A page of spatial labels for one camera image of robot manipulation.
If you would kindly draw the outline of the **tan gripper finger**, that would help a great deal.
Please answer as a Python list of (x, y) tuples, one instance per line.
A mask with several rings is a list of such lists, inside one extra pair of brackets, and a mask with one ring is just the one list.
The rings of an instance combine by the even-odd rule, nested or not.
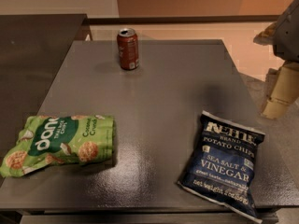
[(271, 23), (253, 38), (253, 42), (262, 46), (272, 45), (276, 28), (277, 24), (275, 22)]
[(278, 70), (270, 69), (265, 81), (262, 115), (279, 119), (299, 98), (299, 63), (285, 62)]

